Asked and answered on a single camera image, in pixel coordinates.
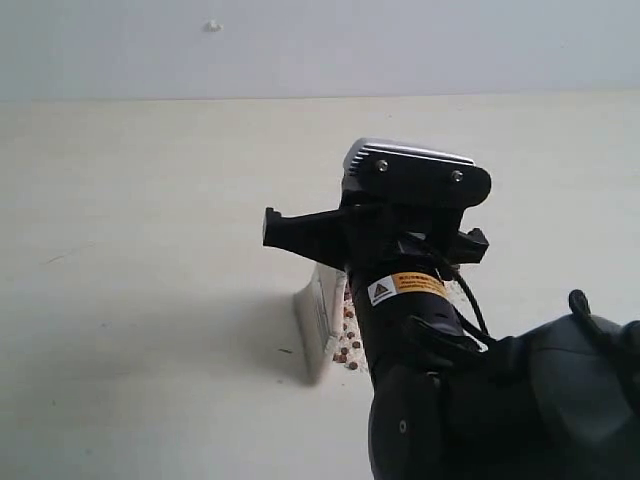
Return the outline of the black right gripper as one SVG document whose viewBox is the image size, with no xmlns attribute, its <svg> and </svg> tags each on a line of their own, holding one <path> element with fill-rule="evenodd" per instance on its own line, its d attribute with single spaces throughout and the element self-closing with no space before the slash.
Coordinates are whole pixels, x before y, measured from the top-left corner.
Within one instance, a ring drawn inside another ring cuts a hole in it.
<svg viewBox="0 0 640 480">
<path fill-rule="evenodd" d="M 262 245 L 347 274 L 415 257 L 422 264 L 433 261 L 444 279 L 452 280 L 461 265 L 479 264 L 489 248 L 480 228 L 459 231 L 461 219 L 456 209 L 372 199 L 293 217 L 267 207 Z"/>
</svg>

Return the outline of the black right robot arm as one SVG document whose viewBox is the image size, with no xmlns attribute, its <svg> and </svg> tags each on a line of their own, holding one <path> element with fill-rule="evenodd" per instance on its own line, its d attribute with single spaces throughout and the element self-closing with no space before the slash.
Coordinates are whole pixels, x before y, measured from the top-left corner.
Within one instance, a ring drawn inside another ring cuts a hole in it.
<svg viewBox="0 0 640 480">
<path fill-rule="evenodd" d="M 565 316 L 493 338 L 445 291 L 487 247 L 460 217 L 381 203 L 265 213 L 266 246 L 347 276 L 374 388 L 373 476 L 637 478 L 638 323 L 593 314 L 574 290 Z"/>
</svg>

